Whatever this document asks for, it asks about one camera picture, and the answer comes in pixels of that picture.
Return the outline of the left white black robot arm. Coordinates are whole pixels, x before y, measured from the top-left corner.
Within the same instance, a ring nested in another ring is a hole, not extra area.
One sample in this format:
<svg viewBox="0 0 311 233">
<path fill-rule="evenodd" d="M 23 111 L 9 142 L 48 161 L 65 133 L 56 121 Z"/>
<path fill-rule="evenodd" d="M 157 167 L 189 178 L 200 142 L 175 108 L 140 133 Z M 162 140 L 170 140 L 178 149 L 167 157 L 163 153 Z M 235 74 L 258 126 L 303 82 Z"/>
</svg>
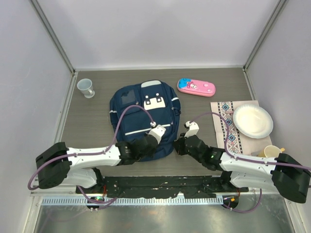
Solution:
<svg viewBox="0 0 311 233">
<path fill-rule="evenodd" d="M 75 149 L 66 147 L 65 142 L 58 142 L 36 157 L 38 186 L 35 188 L 50 189 L 66 183 L 100 193 L 104 184 L 94 168 L 131 165 L 152 157 L 159 142 L 160 139 L 151 134 L 105 148 Z"/>
</svg>

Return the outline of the navy blue student backpack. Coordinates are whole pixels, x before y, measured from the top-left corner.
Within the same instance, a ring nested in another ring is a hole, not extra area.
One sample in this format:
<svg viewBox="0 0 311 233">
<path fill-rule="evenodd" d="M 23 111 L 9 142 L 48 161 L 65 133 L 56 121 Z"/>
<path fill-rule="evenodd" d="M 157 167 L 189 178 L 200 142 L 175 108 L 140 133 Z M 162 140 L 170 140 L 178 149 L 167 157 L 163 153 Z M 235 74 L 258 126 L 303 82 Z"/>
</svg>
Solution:
<svg viewBox="0 0 311 233">
<path fill-rule="evenodd" d="M 163 81 L 151 80 L 116 91 L 109 103 L 110 122 L 114 131 L 123 111 L 131 105 L 133 107 L 126 111 L 121 120 L 116 140 L 130 142 L 143 138 L 151 130 L 149 117 L 152 117 L 166 131 L 154 156 L 142 161 L 157 160 L 171 154 L 181 115 L 180 100 L 174 89 Z"/>
</svg>

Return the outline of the pink cartoon pencil case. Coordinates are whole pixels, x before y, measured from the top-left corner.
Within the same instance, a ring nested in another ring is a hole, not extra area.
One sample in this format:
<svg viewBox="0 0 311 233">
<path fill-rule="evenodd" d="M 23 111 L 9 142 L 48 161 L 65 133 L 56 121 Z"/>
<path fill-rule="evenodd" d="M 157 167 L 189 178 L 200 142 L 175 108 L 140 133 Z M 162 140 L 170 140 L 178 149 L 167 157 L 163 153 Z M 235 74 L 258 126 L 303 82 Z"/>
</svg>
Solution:
<svg viewBox="0 0 311 233">
<path fill-rule="evenodd" d="M 177 89 L 186 94 L 203 97 L 212 97 L 216 92 L 216 87 L 213 83 L 189 78 L 180 79 L 177 84 Z"/>
</svg>

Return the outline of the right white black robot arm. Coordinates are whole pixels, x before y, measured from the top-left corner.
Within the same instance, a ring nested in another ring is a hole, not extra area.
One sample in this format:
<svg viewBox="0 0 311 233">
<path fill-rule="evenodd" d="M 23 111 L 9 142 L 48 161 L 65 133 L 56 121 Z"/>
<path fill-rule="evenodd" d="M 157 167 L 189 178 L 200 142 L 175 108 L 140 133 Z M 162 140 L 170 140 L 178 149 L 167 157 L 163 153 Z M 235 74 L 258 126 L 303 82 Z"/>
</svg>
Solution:
<svg viewBox="0 0 311 233">
<path fill-rule="evenodd" d="M 236 188 L 253 187 L 277 191 L 282 197 L 305 203 L 311 170 L 288 154 L 278 157 L 252 157 L 232 154 L 209 147 L 196 135 L 181 136 L 173 147 L 179 155 L 189 155 L 209 170 L 221 171 L 220 188 L 226 192 Z"/>
</svg>

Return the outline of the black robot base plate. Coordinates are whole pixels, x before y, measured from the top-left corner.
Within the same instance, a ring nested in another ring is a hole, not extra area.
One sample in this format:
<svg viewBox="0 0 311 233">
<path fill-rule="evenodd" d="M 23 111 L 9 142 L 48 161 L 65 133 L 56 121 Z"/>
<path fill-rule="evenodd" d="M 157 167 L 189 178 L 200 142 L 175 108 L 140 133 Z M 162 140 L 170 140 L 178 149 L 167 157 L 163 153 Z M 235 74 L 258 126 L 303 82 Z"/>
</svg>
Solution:
<svg viewBox="0 0 311 233">
<path fill-rule="evenodd" d="M 213 198 L 217 193 L 248 192 L 217 176 L 132 176 L 104 177 L 99 184 L 82 189 L 85 194 L 106 194 L 109 198 Z"/>
</svg>

